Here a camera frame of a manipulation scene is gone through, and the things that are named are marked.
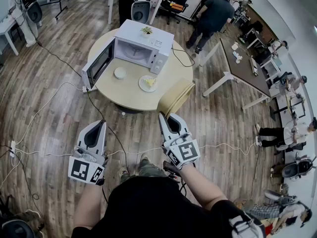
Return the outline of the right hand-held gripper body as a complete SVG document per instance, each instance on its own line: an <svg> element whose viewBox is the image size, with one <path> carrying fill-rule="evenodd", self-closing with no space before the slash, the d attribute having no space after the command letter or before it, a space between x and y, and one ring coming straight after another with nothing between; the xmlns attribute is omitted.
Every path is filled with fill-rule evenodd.
<svg viewBox="0 0 317 238"><path fill-rule="evenodd" d="M190 132L164 142L162 148L177 169L182 169L200 158L197 140L192 138Z"/></svg>

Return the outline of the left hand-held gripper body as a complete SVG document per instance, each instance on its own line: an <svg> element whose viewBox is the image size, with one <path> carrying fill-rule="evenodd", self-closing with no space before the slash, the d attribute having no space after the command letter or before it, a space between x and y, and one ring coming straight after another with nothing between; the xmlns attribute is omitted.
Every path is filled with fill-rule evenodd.
<svg viewBox="0 0 317 238"><path fill-rule="evenodd" d="M87 184L103 185L107 162L107 156L75 146L74 154L69 157L68 177Z"/></svg>

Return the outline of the beige plastic container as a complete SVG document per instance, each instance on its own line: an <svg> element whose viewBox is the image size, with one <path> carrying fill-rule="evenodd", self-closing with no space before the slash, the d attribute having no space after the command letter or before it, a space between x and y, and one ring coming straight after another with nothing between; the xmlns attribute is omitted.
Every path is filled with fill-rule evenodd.
<svg viewBox="0 0 317 238"><path fill-rule="evenodd" d="M181 78L168 91L166 91L158 102L157 111L162 113L166 119L172 113L176 113L179 108L191 95L195 83Z"/></svg>

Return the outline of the white microwave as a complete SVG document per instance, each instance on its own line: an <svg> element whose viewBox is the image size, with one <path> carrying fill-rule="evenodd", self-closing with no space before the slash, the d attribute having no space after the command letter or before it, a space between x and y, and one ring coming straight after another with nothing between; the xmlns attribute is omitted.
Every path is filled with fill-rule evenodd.
<svg viewBox="0 0 317 238"><path fill-rule="evenodd" d="M114 58L141 65L157 75L161 72L171 52L174 35L151 27L152 36L144 38L140 30L146 26L126 20L112 37L101 44L81 72L84 85L89 90Z"/></svg>

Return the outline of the person's left forearm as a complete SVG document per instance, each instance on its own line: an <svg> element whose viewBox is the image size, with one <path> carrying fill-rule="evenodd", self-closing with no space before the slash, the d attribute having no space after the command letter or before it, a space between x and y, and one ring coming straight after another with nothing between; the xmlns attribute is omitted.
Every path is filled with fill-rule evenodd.
<svg viewBox="0 0 317 238"><path fill-rule="evenodd" d="M74 213L74 227L92 229L101 219L102 186L86 184Z"/></svg>

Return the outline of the person's right forearm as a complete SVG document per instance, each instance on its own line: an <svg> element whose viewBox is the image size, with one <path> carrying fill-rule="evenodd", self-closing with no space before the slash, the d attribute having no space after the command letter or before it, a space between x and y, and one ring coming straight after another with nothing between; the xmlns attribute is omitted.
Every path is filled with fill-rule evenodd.
<svg viewBox="0 0 317 238"><path fill-rule="evenodd" d="M217 202L227 200L220 188L209 181L193 165L183 166L179 173L203 208L211 210Z"/></svg>

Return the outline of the black waist-mounted device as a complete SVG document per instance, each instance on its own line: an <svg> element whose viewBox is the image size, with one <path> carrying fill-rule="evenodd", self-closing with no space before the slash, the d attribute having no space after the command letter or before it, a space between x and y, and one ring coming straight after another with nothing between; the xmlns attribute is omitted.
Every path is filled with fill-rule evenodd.
<svg viewBox="0 0 317 238"><path fill-rule="evenodd" d="M163 161L163 170L169 173L168 177L172 180L177 183L183 183L183 178L181 177L179 170L168 161Z"/></svg>

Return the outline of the person's camouflage trousers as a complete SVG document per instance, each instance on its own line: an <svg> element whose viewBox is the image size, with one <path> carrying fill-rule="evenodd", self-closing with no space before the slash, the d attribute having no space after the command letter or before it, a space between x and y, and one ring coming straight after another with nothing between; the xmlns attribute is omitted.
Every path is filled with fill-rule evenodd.
<svg viewBox="0 0 317 238"><path fill-rule="evenodd" d="M120 178L120 184L123 182L131 179L131 178L138 178L138 177L160 177L160 178L166 178L167 175L164 173L163 170L158 168L152 163L145 163L140 162L139 168L138 168L138 175L130 175L129 176L122 176Z"/></svg>

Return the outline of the white plate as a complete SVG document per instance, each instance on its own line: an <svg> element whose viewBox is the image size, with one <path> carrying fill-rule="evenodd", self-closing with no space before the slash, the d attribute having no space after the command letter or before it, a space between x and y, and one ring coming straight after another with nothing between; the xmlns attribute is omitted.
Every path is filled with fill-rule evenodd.
<svg viewBox="0 0 317 238"><path fill-rule="evenodd" d="M157 82L155 83L155 85L152 87L152 88L148 88L144 82L144 79L147 78L147 77L151 77L149 75L144 75L142 76L139 81L138 81L138 84L139 84L139 87L145 91L145 92L154 92L156 91L156 88L157 88Z"/></svg>

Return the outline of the round wooden table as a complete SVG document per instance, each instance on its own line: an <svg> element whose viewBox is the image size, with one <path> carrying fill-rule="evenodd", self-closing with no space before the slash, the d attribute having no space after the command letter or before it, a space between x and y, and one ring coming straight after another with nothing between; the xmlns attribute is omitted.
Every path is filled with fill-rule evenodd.
<svg viewBox="0 0 317 238"><path fill-rule="evenodd" d="M101 36L91 47L88 59L117 30L111 30ZM181 78L193 82L193 67L189 56L174 42L172 50L161 72L156 75L141 65L114 58L106 70L102 73L93 88L113 103L133 111L157 111L158 103L163 94L168 91ZM114 76L114 70L123 67L127 75L120 80ZM138 84L139 79L149 75L157 79L157 88L154 92L143 91Z"/></svg>

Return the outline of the person's black shirt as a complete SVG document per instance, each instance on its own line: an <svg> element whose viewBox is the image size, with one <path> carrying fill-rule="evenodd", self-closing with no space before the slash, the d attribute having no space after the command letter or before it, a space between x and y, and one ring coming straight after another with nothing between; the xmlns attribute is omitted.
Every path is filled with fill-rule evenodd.
<svg viewBox="0 0 317 238"><path fill-rule="evenodd" d="M235 218L246 227L251 221L229 200L210 210L190 202L170 178L130 178L108 202L103 218L75 227L71 238L232 238Z"/></svg>

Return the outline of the white bowl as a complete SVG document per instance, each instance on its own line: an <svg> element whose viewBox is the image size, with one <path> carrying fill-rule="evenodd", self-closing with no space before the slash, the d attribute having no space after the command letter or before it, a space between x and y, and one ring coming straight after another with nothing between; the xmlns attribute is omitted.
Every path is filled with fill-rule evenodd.
<svg viewBox="0 0 317 238"><path fill-rule="evenodd" d="M117 78L117 79L124 79L127 75L127 70L123 67L117 67L115 70L114 70L114 76Z"/></svg>

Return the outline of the dark desk with white legs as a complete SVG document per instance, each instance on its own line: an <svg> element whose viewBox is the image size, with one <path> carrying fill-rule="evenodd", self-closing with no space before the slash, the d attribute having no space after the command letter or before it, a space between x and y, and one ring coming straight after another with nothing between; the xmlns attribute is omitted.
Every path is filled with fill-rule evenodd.
<svg viewBox="0 0 317 238"><path fill-rule="evenodd" d="M250 64L250 57L240 47L238 47L236 50L233 50L233 45L233 42L220 38L212 50L204 58L202 58L200 66L205 65L206 62L216 54L217 50L220 50L224 56L225 63L223 77L210 88L208 88L203 93L203 96L208 96L211 92L216 90L228 80L242 82L258 91L262 95L256 100L244 105L242 110L245 111L246 109L270 98L271 94L260 65L258 64L258 76L254 76Z"/></svg>

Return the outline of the small potted plant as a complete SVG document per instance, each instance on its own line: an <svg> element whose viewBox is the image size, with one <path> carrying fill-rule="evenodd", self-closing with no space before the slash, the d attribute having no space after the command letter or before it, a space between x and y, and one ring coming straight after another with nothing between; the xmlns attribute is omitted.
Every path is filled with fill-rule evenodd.
<svg viewBox="0 0 317 238"><path fill-rule="evenodd" d="M148 26L142 28L140 31L141 31L141 36L144 37L144 38L149 38L153 34L152 28L148 27Z"/></svg>

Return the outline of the grey rounded backpack unit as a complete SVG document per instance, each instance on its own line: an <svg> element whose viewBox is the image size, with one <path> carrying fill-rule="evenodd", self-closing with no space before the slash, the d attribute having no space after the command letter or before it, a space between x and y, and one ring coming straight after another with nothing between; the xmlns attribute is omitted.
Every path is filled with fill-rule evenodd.
<svg viewBox="0 0 317 238"><path fill-rule="evenodd" d="M288 179L300 179L302 176L307 175L310 170L316 168L316 166L313 165L315 159L316 158L313 160L296 160L290 164L287 164L282 170L282 177Z"/></svg>
<svg viewBox="0 0 317 238"><path fill-rule="evenodd" d="M131 19L146 24L151 10L150 1L135 1L131 7Z"/></svg>
<svg viewBox="0 0 317 238"><path fill-rule="evenodd" d="M39 23L42 20L42 9L37 0L21 0L23 8L31 21Z"/></svg>

